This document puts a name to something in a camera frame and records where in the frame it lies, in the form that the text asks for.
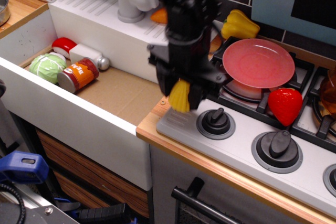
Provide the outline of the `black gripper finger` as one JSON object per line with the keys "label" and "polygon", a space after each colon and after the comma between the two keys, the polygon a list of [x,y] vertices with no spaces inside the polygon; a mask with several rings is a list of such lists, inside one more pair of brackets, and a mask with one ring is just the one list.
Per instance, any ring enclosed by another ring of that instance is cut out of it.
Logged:
{"label": "black gripper finger", "polygon": [[179,81],[179,76],[176,74],[176,68],[158,62],[156,64],[156,76],[162,93],[168,97],[175,84]]}
{"label": "black gripper finger", "polygon": [[199,83],[192,83],[190,85],[190,91],[188,93],[188,102],[190,105],[190,110],[198,109],[199,104],[202,100],[206,99],[207,96],[213,95],[218,97],[220,94],[220,87],[212,85],[200,85]]}

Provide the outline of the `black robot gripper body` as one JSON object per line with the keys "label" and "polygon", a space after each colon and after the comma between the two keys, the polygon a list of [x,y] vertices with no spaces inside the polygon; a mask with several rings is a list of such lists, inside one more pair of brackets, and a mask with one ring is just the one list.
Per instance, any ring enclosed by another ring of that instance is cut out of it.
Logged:
{"label": "black robot gripper body", "polygon": [[222,89],[224,74],[208,59],[211,33],[210,29],[206,29],[201,35],[190,40],[180,40],[169,35],[167,46],[149,44],[149,63],[155,68],[158,62],[173,66],[179,79],[191,84],[212,85]]}

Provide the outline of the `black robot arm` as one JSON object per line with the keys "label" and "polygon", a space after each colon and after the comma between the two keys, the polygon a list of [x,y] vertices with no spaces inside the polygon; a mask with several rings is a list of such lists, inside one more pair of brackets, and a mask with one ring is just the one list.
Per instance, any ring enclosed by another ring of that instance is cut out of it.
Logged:
{"label": "black robot arm", "polygon": [[219,96],[223,73],[210,63],[217,0],[163,0],[168,45],[148,45],[162,93],[177,112],[196,110],[208,94]]}

